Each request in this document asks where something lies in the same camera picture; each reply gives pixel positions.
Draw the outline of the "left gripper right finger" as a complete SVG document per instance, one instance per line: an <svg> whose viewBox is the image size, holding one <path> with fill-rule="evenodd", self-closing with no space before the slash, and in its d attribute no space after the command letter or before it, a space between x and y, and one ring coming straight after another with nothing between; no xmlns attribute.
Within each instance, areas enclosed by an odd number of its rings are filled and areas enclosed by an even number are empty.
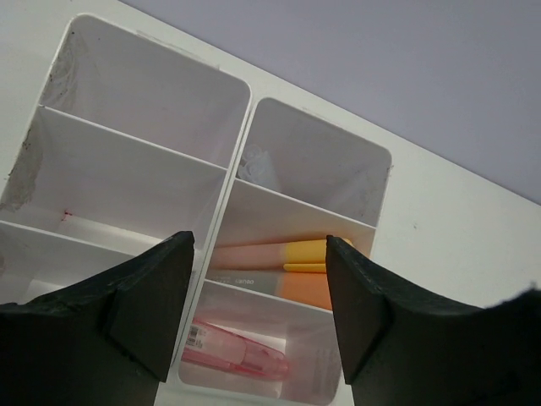
<svg viewBox="0 0 541 406"><path fill-rule="evenodd" d="M355 404L539 404L536 288L478 308L411 283L334 236L325 264Z"/></svg>

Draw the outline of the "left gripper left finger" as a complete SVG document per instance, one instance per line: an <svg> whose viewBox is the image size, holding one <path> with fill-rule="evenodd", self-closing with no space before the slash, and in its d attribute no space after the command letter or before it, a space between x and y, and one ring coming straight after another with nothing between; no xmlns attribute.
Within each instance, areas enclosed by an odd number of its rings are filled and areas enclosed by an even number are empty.
<svg viewBox="0 0 541 406"><path fill-rule="evenodd" d="M4 405L152 405L167 379L194 261L181 231L26 304L1 307Z"/></svg>

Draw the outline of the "orange pink highlighter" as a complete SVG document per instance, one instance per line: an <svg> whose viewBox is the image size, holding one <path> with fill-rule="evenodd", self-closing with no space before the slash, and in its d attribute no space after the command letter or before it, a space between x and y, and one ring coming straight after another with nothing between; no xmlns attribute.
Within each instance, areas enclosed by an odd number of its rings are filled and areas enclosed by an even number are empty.
<svg viewBox="0 0 541 406"><path fill-rule="evenodd" d="M278 270L326 273L326 240L220 247L213 251L210 268L217 270Z"/></svg>

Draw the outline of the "orange capped glue stick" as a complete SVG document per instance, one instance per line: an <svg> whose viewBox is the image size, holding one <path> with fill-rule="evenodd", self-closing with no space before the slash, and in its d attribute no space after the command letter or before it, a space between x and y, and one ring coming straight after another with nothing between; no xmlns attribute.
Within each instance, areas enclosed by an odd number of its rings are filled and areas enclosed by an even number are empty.
<svg viewBox="0 0 541 406"><path fill-rule="evenodd" d="M210 270L206 278L304 305L332 310L327 276L324 273Z"/></svg>

